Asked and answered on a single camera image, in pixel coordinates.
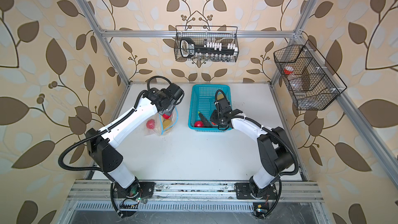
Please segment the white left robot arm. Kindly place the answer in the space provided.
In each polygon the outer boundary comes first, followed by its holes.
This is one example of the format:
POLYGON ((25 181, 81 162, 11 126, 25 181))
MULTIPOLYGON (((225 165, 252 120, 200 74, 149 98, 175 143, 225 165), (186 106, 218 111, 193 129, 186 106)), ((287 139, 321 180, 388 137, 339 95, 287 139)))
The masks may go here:
POLYGON ((184 91, 169 79, 163 76, 149 78, 147 88, 138 94, 132 108, 101 129, 91 129, 85 139, 65 149, 58 158, 59 166, 68 171, 100 171, 123 189, 138 185, 136 176, 123 163, 118 146, 152 116, 170 116, 183 98, 184 91), (97 167, 71 167, 64 163, 65 156, 83 144, 87 144, 88 153, 97 167))

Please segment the yellow toy lemon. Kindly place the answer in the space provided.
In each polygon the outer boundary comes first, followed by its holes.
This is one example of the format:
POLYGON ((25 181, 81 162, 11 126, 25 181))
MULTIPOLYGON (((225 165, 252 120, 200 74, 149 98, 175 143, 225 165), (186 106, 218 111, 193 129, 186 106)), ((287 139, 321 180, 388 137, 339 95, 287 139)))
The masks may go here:
POLYGON ((167 129, 169 128, 171 125, 173 124, 173 122, 170 119, 164 119, 163 121, 163 128, 167 129))

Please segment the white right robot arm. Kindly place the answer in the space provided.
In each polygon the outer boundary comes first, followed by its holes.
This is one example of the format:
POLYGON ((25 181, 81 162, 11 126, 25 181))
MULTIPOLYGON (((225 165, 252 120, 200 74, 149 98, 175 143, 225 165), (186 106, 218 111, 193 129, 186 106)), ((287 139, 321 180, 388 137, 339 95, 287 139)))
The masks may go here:
POLYGON ((289 141, 284 139, 285 130, 281 127, 265 127, 243 115, 241 110, 234 110, 220 89, 215 93, 215 110, 210 120, 221 129, 240 131, 257 143, 262 167, 249 179, 253 198, 265 197, 276 182, 280 183, 281 177, 299 172, 297 155, 289 141))

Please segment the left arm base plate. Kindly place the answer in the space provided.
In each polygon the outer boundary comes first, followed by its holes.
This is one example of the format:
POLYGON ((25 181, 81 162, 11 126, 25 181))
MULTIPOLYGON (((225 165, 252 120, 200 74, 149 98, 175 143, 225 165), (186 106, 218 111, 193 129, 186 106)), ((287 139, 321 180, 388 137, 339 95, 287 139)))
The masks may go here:
POLYGON ((155 182, 139 181, 138 179, 127 188, 121 187, 118 183, 113 183, 111 194, 118 199, 148 198, 154 193, 155 182))

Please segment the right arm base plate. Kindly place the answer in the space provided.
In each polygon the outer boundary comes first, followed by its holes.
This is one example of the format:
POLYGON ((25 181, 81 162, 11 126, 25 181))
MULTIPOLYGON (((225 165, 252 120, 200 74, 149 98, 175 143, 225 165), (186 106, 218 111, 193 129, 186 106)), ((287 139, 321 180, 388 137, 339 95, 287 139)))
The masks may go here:
POLYGON ((278 196, 275 185, 258 189, 254 183, 235 183, 234 190, 238 200, 276 200, 278 196))

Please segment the clear zip top bag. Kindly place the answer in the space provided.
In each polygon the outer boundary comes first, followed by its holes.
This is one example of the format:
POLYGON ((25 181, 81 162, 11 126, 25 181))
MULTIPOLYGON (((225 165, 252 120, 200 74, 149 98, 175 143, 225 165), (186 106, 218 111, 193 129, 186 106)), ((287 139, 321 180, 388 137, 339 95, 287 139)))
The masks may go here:
POLYGON ((156 114, 144 124, 145 135, 165 136, 169 134, 178 122, 178 109, 175 108, 170 115, 156 114))

